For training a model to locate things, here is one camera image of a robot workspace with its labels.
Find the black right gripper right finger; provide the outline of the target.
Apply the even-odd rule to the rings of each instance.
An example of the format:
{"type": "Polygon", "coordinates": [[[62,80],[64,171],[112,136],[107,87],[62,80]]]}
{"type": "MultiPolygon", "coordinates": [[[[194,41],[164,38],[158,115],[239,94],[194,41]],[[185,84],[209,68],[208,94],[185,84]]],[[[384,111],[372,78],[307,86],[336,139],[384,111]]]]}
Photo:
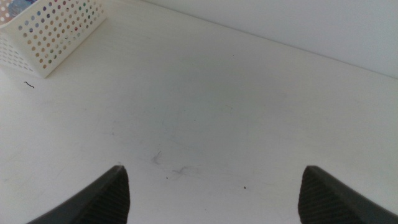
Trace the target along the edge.
{"type": "Polygon", "coordinates": [[[302,223],[397,224],[397,215],[348,187],[318,166],[306,166],[298,214],[302,223]]]}

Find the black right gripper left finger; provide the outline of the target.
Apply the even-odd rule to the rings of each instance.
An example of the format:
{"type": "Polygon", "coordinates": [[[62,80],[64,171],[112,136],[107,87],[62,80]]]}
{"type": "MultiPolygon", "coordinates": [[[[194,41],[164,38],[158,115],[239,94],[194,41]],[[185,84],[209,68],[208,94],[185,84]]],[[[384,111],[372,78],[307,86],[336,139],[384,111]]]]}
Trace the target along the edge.
{"type": "Polygon", "coordinates": [[[43,224],[127,223],[129,179],[124,166],[113,166],[83,190],[31,221],[43,224]]]}

